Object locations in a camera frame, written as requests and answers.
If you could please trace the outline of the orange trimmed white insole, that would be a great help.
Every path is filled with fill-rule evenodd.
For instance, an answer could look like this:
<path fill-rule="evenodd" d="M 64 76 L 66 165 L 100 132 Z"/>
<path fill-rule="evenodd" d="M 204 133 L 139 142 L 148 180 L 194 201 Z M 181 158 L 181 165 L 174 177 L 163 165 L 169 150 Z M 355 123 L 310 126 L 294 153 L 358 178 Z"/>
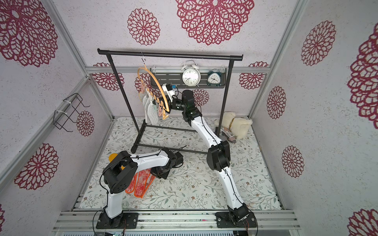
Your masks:
<path fill-rule="evenodd" d="M 147 190 L 149 189 L 150 185 L 153 183 L 153 181 L 155 180 L 155 176 L 153 176 L 150 172 L 147 172 L 149 174 L 149 177 L 148 177 L 148 180 L 147 180 L 147 184 L 146 184 L 146 188 L 145 188 L 145 193 L 147 192 Z"/>

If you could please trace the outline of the white grey insole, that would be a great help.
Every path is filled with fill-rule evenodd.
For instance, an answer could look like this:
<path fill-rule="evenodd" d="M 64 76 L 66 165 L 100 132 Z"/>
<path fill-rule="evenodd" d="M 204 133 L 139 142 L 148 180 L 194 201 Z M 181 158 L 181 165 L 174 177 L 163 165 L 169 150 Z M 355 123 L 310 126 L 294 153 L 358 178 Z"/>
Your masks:
<path fill-rule="evenodd" d="M 150 101 L 148 95 L 143 97 L 143 106 L 146 123 L 157 125 L 159 121 L 157 107 Z"/>

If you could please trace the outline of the red orange insole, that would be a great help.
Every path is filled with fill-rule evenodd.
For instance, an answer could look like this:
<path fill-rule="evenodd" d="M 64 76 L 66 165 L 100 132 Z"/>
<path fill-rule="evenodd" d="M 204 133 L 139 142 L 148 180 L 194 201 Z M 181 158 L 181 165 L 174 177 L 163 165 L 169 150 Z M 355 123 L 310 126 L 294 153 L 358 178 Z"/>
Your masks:
<path fill-rule="evenodd" d="M 133 176 L 133 179 L 132 179 L 130 185 L 125 190 L 126 193 L 131 194 L 131 193 L 133 193 L 135 191 L 136 182 L 137 182 L 137 176 L 138 176 L 138 174 L 135 174 Z"/>

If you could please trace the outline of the black clothes rack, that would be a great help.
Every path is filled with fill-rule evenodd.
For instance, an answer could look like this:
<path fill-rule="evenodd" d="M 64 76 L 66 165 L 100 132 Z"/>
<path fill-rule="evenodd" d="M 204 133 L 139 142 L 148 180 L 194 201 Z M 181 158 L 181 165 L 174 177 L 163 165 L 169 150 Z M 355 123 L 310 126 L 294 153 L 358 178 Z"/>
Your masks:
<path fill-rule="evenodd" d="M 154 76 L 154 74 L 148 70 L 146 67 L 141 67 L 137 71 L 143 70 L 146 71 L 150 76 L 154 79 L 157 87 L 159 88 L 159 91 L 161 93 L 161 97 L 163 99 L 162 103 L 158 97 L 156 97 L 152 92 L 150 93 L 152 96 L 152 99 L 155 100 L 155 104 L 162 107 L 162 116 L 163 118 L 168 118 L 168 115 L 170 114 L 171 110 L 177 110 L 183 112 L 183 118 L 185 122 L 187 122 L 189 125 L 192 125 L 195 123 L 196 120 L 200 120 L 199 122 L 199 128 L 200 130 L 205 130 L 205 137 L 204 140 L 207 141 L 207 137 L 210 137 L 210 146 L 219 146 L 222 141 L 216 141 L 216 137 L 219 137 L 220 135 L 220 129 L 221 129 L 221 123 L 223 120 L 224 115 L 224 109 L 226 105 L 226 99 L 228 95 L 228 89 L 231 79 L 232 70 L 234 67 L 235 61 L 242 61 L 243 56 L 222 56 L 222 55 L 200 55 L 200 54 L 178 54 L 178 53 L 152 53 L 152 52 L 130 52 L 130 51 L 111 51 L 111 50 L 101 50 L 97 49 L 98 54 L 105 55 L 110 63 L 110 67 L 112 69 L 113 74 L 116 77 L 117 83 L 119 85 L 119 88 L 121 90 L 121 93 L 123 95 L 123 98 L 126 102 L 126 105 L 128 107 L 129 113 L 131 117 L 133 118 L 134 124 L 136 126 L 138 136 L 134 142 L 134 145 L 131 149 L 131 153 L 135 154 L 137 151 L 137 148 L 139 146 L 141 147 L 152 147 L 152 148 L 161 148 L 160 146 L 156 145 L 145 145 L 142 144 L 140 141 L 143 137 L 144 131 L 146 127 L 153 127 L 153 128 L 161 128 L 161 129 L 168 129 L 168 130 L 177 130 L 177 131 L 185 131 L 185 132 L 197 132 L 198 130 L 190 130 L 190 129 L 181 129 L 181 128 L 173 128 L 173 127 L 165 127 L 165 126 L 157 126 L 157 125 L 148 125 L 146 121 L 142 123 L 141 126 L 138 126 L 135 115 L 132 111 L 131 105 L 129 103 L 129 100 L 127 98 L 126 92 L 123 88 L 123 85 L 121 83 L 121 80 L 118 76 L 118 71 L 114 65 L 113 62 L 113 55 L 116 56 L 140 56 L 142 58 L 142 61 L 145 61 L 145 57 L 157 57 L 157 58 L 180 58 L 180 59 L 203 59 L 203 60 L 228 60 L 229 65 L 227 69 L 227 77 L 225 80 L 225 89 L 224 89 L 224 95 L 223 95 L 223 101 L 222 101 L 222 108 L 221 108 L 221 114 L 220 114 L 220 120 L 218 124 L 218 128 L 215 129 L 215 132 L 210 132 L 206 129 L 206 126 L 204 124 L 203 118 L 201 116 L 201 112 L 195 108 L 195 100 L 194 96 L 192 94 L 189 94 L 187 90 L 182 92 L 182 98 L 178 98 L 176 95 L 177 90 L 173 88 L 172 85 L 169 86 L 170 90 L 164 91 L 162 86 L 160 85 L 157 78 Z"/>

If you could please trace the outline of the yellow shoe insole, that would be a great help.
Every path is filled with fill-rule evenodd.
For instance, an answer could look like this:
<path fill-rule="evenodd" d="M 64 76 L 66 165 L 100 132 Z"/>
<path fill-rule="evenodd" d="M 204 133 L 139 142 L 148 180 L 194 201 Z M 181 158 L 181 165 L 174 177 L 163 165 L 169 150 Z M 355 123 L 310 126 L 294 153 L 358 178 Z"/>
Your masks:
<path fill-rule="evenodd" d="M 117 167 L 121 168 L 121 170 L 124 170 L 125 167 L 122 166 L 122 163 L 123 163 L 123 160 L 122 159 L 119 159 L 117 161 L 115 161 L 115 159 L 117 158 L 118 154 L 117 153 L 113 153 L 109 156 L 109 162 L 112 163 L 112 169 L 115 169 Z"/>

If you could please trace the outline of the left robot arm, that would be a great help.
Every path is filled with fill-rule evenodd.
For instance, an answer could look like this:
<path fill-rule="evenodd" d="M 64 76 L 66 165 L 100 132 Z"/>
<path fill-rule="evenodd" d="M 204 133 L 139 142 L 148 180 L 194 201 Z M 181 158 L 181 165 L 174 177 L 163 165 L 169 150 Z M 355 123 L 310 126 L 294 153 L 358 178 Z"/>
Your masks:
<path fill-rule="evenodd" d="M 149 170 L 154 177 L 167 179 L 170 170 L 181 167 L 183 163 L 183 155 L 169 148 L 142 155 L 131 155 L 127 151 L 118 153 L 101 175 L 108 193 L 105 207 L 107 217 L 113 219 L 122 213 L 123 194 L 135 174 Z"/>

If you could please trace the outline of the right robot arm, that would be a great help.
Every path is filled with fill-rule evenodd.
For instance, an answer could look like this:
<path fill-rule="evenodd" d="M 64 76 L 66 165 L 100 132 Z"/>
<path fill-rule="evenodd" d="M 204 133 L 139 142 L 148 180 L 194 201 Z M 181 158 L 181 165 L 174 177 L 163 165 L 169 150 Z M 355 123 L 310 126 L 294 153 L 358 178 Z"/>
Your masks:
<path fill-rule="evenodd" d="M 207 164 L 218 175 L 222 182 L 227 199 L 229 219 L 234 225 L 248 218 L 250 211 L 239 194 L 230 168 L 230 147 L 228 141 L 221 140 L 203 119 L 201 111 L 195 105 L 194 93 L 184 90 L 178 98 L 174 90 L 164 91 L 163 111 L 182 111 L 183 119 L 202 138 L 207 152 Z"/>

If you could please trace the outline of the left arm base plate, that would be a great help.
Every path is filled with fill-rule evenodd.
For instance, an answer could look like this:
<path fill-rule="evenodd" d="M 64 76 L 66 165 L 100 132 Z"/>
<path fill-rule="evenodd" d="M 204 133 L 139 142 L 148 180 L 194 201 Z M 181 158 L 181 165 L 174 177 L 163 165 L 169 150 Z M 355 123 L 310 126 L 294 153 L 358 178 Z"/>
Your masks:
<path fill-rule="evenodd" d="M 135 229 L 138 222 L 138 213 L 121 213 L 109 218 L 106 212 L 102 212 L 97 220 L 96 229 Z"/>

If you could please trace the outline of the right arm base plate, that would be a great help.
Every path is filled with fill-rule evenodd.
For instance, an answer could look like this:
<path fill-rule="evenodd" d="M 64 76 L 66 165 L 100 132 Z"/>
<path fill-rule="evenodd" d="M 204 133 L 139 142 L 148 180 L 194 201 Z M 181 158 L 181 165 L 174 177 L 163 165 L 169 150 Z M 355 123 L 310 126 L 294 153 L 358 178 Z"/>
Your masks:
<path fill-rule="evenodd" d="M 249 212 L 241 219 L 237 219 L 231 212 L 216 212 L 216 224 L 218 228 L 257 228 L 258 223 L 255 215 Z"/>

